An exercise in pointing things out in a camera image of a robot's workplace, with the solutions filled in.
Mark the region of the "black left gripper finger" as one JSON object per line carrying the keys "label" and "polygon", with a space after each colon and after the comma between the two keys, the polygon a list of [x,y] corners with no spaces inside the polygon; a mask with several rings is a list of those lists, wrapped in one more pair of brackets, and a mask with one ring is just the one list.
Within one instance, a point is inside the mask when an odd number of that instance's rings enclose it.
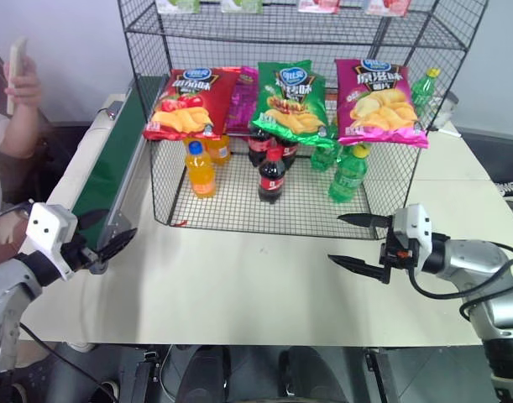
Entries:
{"label": "black left gripper finger", "polygon": [[98,261],[104,264],[116,256],[131,242],[136,232],[137,228],[131,228],[110,239],[108,243],[97,252]]}
{"label": "black left gripper finger", "polygon": [[109,213],[108,209],[94,209],[77,217],[77,227],[80,231],[86,230],[99,223]]}

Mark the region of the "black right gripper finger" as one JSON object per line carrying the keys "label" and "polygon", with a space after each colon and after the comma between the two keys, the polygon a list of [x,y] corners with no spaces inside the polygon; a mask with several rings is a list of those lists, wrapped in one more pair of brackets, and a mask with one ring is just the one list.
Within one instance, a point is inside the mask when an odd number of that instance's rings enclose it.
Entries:
{"label": "black right gripper finger", "polygon": [[338,216],[338,220],[361,228],[388,228],[392,216],[380,216],[371,213],[348,213]]}
{"label": "black right gripper finger", "polygon": [[364,260],[349,256],[329,254],[327,257],[352,273],[375,279],[381,283],[386,282],[386,272],[383,267],[366,264]]}

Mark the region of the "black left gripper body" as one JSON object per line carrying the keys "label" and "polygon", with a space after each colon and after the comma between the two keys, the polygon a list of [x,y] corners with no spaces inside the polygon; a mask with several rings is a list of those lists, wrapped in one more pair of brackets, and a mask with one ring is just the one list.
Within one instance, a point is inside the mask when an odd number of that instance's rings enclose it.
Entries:
{"label": "black left gripper body", "polygon": [[89,247],[86,238],[79,233],[74,234],[70,242],[63,243],[60,252],[73,272],[87,270],[93,275],[102,275],[107,270],[104,252]]}

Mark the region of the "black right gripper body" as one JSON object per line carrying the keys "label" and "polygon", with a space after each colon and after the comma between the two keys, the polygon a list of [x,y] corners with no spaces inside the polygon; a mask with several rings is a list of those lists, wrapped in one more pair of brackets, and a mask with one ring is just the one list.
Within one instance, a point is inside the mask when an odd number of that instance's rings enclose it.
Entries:
{"label": "black right gripper body", "polygon": [[381,244],[379,263],[383,266],[380,281],[388,285],[392,269],[415,268],[415,242],[408,237],[399,238],[392,229],[389,229],[385,241]]}

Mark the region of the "person's bare hand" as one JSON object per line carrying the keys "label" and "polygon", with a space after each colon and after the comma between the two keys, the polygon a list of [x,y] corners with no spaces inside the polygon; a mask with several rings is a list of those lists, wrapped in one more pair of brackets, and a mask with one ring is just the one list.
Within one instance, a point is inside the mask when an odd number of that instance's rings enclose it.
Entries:
{"label": "person's bare hand", "polygon": [[7,80],[7,87],[4,89],[8,99],[12,99],[16,107],[37,109],[41,102],[41,83],[37,75],[37,68],[34,60],[29,56],[24,57],[24,69],[21,76],[10,79],[10,64],[3,65],[4,75]]}

